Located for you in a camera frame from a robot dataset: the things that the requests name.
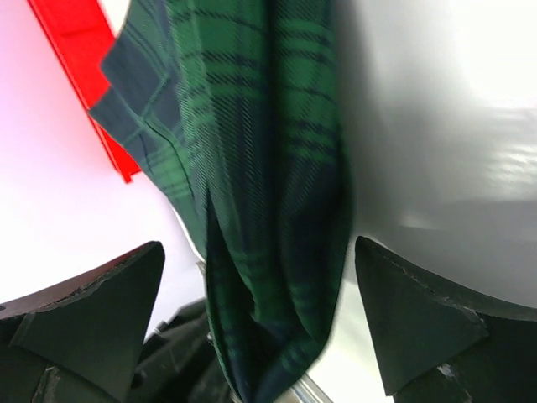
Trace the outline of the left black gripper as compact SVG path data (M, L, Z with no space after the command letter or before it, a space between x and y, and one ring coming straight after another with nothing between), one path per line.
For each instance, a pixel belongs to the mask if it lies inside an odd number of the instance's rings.
M131 402L229 402L231 390L210 340L206 301L180 308L144 343Z

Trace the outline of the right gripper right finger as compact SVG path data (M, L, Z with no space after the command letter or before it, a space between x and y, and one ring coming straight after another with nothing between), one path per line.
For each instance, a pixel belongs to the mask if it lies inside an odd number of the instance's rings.
M468 289L369 238L355 243L364 311L396 402L534 402L536 310Z

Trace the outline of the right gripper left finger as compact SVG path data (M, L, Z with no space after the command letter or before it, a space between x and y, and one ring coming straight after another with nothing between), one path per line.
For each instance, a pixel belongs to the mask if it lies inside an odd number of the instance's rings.
M123 402L164 268L149 242L1 305L3 402Z

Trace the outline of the green plaid skirt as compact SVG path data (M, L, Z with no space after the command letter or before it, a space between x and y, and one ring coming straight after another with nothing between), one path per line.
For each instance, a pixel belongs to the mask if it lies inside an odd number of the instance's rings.
M91 116L206 262L216 353L273 402L327 344L352 224L328 1L133 1Z

